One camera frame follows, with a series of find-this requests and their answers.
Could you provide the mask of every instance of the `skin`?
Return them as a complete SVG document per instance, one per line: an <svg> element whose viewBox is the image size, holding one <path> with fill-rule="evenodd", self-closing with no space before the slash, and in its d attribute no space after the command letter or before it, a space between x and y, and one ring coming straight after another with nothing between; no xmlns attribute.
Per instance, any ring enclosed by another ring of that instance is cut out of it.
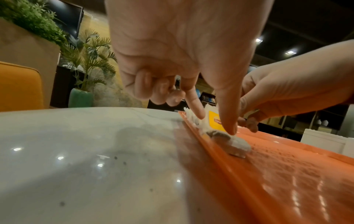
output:
<svg viewBox="0 0 354 224"><path fill-rule="evenodd" d="M195 84L215 89L225 130L236 134L242 79L273 0L106 0L113 50L126 91L155 104L184 97L205 117ZM180 88L174 88L180 75Z"/></svg>
<svg viewBox="0 0 354 224"><path fill-rule="evenodd" d="M354 95L354 40L261 66L242 82L240 114L251 131L270 117L321 110Z"/></svg>

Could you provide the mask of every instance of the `yellow chair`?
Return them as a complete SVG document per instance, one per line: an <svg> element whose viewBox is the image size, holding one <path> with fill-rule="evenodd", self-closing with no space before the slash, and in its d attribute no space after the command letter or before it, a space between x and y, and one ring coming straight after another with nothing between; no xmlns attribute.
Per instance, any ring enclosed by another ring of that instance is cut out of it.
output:
<svg viewBox="0 0 354 224"><path fill-rule="evenodd" d="M44 109L39 72L0 62L0 111L39 109Z"/></svg>

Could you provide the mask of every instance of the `ceiling light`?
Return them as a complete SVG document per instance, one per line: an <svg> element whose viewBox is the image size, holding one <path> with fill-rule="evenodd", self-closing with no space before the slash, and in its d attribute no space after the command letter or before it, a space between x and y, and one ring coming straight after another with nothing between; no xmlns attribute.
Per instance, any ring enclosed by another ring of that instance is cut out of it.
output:
<svg viewBox="0 0 354 224"><path fill-rule="evenodd" d="M288 51L286 54L287 55L294 55L294 54L296 54L296 52L295 51Z"/></svg>

